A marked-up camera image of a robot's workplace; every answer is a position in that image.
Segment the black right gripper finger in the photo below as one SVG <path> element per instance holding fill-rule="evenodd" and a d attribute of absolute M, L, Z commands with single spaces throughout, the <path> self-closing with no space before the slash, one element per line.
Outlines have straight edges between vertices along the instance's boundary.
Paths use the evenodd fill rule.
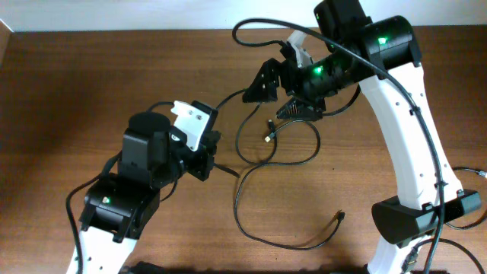
<path fill-rule="evenodd" d="M 281 63 L 269 59 L 263 63 L 252 84 L 242 96 L 244 103 L 271 103 L 278 100 L 279 74 Z"/>
<path fill-rule="evenodd" d="M 293 97 L 276 112 L 276 118 L 299 119 L 314 122 L 323 118 L 325 110 L 326 105 L 323 98 L 310 104 Z"/>

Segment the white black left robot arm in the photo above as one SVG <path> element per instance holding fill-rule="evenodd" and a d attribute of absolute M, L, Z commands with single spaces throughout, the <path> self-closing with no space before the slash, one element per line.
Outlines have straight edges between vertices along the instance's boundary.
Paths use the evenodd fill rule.
<path fill-rule="evenodd" d="M 212 128 L 217 110 L 171 111 L 174 122 L 153 111 L 129 119 L 121 151 L 84 184 L 80 225 L 65 203 L 75 238 L 68 272 L 118 273 L 163 201 L 161 190 L 185 174 L 208 179 L 221 136 Z"/>

